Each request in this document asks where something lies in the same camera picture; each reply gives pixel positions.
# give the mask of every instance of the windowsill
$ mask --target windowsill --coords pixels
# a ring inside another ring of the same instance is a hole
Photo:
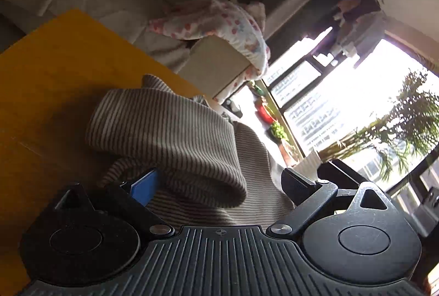
[[[295,149],[297,160],[299,160],[299,161],[303,160],[305,158],[305,155],[304,155],[302,149],[300,148],[299,144],[297,143],[297,140],[294,137],[293,133],[291,132],[290,127],[286,123],[285,118],[280,113],[278,106],[274,102],[273,97],[271,96],[270,92],[267,89],[267,86],[265,85],[265,83],[262,80],[255,81],[255,83],[258,85],[259,88],[261,88],[264,91],[265,99],[268,103],[269,108],[271,110],[273,110],[275,118],[280,123],[280,125],[282,125],[284,127],[285,132],[288,135],[289,143]]]
[[[231,115],[236,117],[235,119],[241,123],[250,127],[258,136],[260,141],[265,145],[268,153],[276,161],[277,164],[283,167],[290,165],[295,165],[297,161],[302,159],[301,154],[293,153],[292,158],[295,161],[291,161],[287,156],[284,147],[272,140],[272,137],[268,133],[270,125],[267,124],[259,115],[255,102],[257,101],[256,96],[251,92],[248,86],[243,86],[238,92],[236,92],[231,99],[240,106],[242,116],[238,118],[235,114],[230,112]],[[297,150],[294,143],[292,144],[293,149]]]

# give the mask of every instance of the potted plant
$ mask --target potted plant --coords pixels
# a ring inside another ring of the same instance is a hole
[[[277,120],[274,117],[273,111],[269,108],[269,106],[265,103],[262,103],[261,105],[256,106],[256,110],[258,111],[259,116],[263,121],[265,121],[267,124],[272,125]]]
[[[247,83],[250,91],[256,95],[257,97],[264,97],[265,93],[262,89],[260,89],[257,84],[255,83],[254,80],[249,81],[249,83]]]
[[[281,143],[279,144],[279,150],[287,167],[296,166],[299,163],[295,159],[296,154],[294,148],[285,139],[282,139]]]
[[[269,132],[274,138],[274,142],[276,142],[278,145],[282,143],[282,140],[288,141],[288,135],[285,132],[284,127],[280,125],[278,121],[275,121],[273,124],[271,124]]]
[[[265,105],[267,104],[266,99],[264,97],[257,97],[255,100],[255,107],[258,108],[263,104],[265,104]]]
[[[439,96],[422,87],[426,80],[426,73],[410,72],[388,114],[319,151],[321,160],[345,159],[373,149],[381,158],[384,181],[392,172],[394,157],[400,173],[407,172],[409,154],[428,155],[439,141]]]

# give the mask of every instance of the round button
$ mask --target round button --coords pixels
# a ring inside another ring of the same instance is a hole
[[[68,227],[57,230],[50,238],[50,245],[58,252],[79,255],[99,246],[102,235],[90,227]]]
[[[166,235],[171,232],[171,228],[165,224],[156,224],[151,226],[149,231],[155,235]]]
[[[385,251],[390,245],[389,236],[381,229],[358,225],[339,234],[340,244],[355,254],[374,255]]]
[[[291,227],[286,224],[275,224],[270,229],[274,234],[288,234],[292,231]]]

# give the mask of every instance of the window frame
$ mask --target window frame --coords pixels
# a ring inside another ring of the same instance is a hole
[[[272,90],[290,73],[292,73],[295,69],[297,69],[302,63],[308,62],[311,64],[313,68],[315,68],[319,73],[319,77],[315,78],[311,83],[308,83],[304,88],[302,88],[299,92],[297,92],[292,98],[290,98],[287,102],[285,102],[281,108],[278,107],[280,113],[284,115],[284,113],[291,108],[295,103],[297,103],[302,97],[304,97],[306,94],[308,94],[310,91],[312,91],[315,87],[319,85],[327,76],[329,73],[331,73],[334,69],[336,69],[345,59],[346,56],[343,55],[343,53],[339,53],[337,56],[334,57],[334,60],[337,60],[337,65],[333,66],[332,64],[328,64],[326,67],[323,66],[317,59],[315,59],[313,56],[315,54],[318,54],[319,48],[328,43],[330,39],[333,39],[331,35],[327,35],[319,42],[319,44],[312,49],[311,52],[300,58],[297,62],[295,62],[290,68],[288,68],[285,72],[283,72],[279,77],[277,77],[273,82],[271,82],[269,85],[266,85],[267,90],[269,93],[273,96]]]
[[[422,202],[429,195],[424,182],[421,180],[421,175],[427,171],[431,164],[434,163],[439,158],[439,143],[436,147],[413,169],[411,170],[401,181],[389,188],[386,193],[389,195],[394,195],[403,188],[405,185],[410,184]]]

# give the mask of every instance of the floral blanket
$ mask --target floral blanket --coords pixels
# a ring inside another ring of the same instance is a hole
[[[251,65],[215,97],[222,103],[241,83],[259,79],[266,72],[270,50],[263,38],[264,27],[262,3],[198,0],[172,7],[165,18],[151,20],[148,29],[178,40],[215,35],[242,53]]]

